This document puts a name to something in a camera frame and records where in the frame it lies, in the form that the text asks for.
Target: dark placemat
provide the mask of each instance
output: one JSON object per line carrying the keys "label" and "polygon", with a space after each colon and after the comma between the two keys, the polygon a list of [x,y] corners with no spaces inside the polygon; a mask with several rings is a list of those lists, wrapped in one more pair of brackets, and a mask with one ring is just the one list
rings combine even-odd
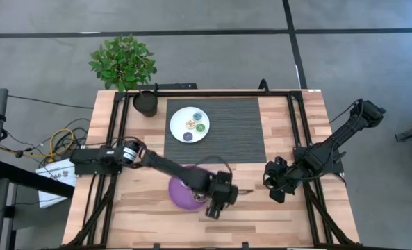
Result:
{"label": "dark placemat", "polygon": [[[211,121],[199,142],[180,142],[170,133],[173,114],[185,107],[202,109]],[[228,163],[265,163],[258,99],[169,99],[164,156],[179,164],[198,163],[206,156],[220,156]],[[220,162],[210,159],[208,163]]]}

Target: yellow cable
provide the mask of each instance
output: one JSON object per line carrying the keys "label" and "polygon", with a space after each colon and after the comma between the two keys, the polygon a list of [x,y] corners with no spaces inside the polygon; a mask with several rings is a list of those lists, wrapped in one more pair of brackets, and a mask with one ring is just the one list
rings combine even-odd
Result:
{"label": "yellow cable", "polygon": [[[72,141],[71,141],[64,149],[62,149],[62,150],[57,151],[57,152],[54,153],[54,152],[53,152],[53,139],[54,139],[54,137],[57,136],[59,133],[62,133],[62,132],[65,132],[65,131],[69,132],[69,133],[72,135]],[[52,161],[54,160],[54,156],[58,156],[58,155],[60,155],[60,154],[62,154],[62,153],[65,153],[65,152],[73,145],[73,143],[74,143],[74,133],[73,133],[73,131],[72,131],[71,129],[69,129],[69,128],[62,128],[62,129],[59,129],[58,131],[56,131],[56,132],[50,137],[50,154],[47,154],[47,155],[25,154],[24,156],[28,156],[28,157],[50,157],[51,159],[49,159],[49,162],[52,162]],[[14,155],[16,154],[16,152],[13,152],[13,151],[4,149],[3,147],[0,147],[0,150],[6,151],[6,152],[8,152],[8,153],[12,153],[12,154],[14,154]]]}

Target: cookie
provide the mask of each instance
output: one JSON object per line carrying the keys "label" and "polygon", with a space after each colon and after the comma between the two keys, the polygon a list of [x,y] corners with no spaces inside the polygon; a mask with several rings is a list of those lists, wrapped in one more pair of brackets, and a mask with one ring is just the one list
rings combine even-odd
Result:
{"label": "cookie", "polygon": [[186,142],[191,141],[191,140],[193,139],[192,133],[191,133],[191,132],[185,132],[185,133],[183,134],[183,139],[184,139]]}
{"label": "cookie", "polygon": [[198,133],[204,133],[204,131],[206,131],[206,126],[204,124],[197,124],[197,126],[195,127],[195,130]]}
{"label": "cookie", "polygon": [[190,119],[186,121],[186,128],[188,129],[194,129],[195,128],[195,121]]}
{"label": "cookie", "polygon": [[200,112],[196,112],[193,114],[193,120],[196,122],[200,122],[203,119],[203,115]]}

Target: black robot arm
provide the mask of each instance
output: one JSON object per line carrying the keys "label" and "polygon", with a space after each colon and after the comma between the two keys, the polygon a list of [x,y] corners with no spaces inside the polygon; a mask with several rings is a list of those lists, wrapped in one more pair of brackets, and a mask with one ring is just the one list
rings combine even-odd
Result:
{"label": "black robot arm", "polygon": [[308,147],[290,167],[281,157],[266,165],[263,180],[265,186],[271,190],[271,198],[284,202],[284,193],[294,194],[302,181],[311,181],[330,172],[333,164],[345,155],[334,151],[355,133],[364,128],[373,128],[382,121],[385,110],[371,101],[359,99],[353,105],[345,124],[324,142]]}
{"label": "black robot arm", "polygon": [[232,175],[228,172],[214,174],[200,167],[182,167],[150,150],[145,151],[139,164],[175,176],[193,192],[210,197],[211,202],[206,209],[208,217],[218,219],[221,210],[236,201],[238,187],[231,184]]}
{"label": "black robot arm", "polygon": [[217,174],[200,167],[183,167],[169,159],[148,150],[137,138],[112,149],[102,147],[97,162],[104,165],[121,165],[130,168],[152,167],[183,181],[193,192],[211,198],[206,209],[206,216],[218,219],[220,212],[228,205],[233,205],[238,195],[238,187],[232,185],[232,175],[219,171]]}

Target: green plant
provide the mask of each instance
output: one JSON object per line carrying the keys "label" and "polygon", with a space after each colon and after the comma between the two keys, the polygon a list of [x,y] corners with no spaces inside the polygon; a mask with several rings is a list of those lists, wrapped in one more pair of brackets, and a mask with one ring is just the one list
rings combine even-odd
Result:
{"label": "green plant", "polygon": [[88,64],[96,77],[100,78],[106,89],[116,85],[119,92],[136,90],[138,83],[149,84],[151,75],[156,73],[155,60],[148,59],[150,53],[145,44],[139,43],[131,34],[128,37],[116,37],[113,41],[105,40],[105,48],[91,53],[93,61]]}

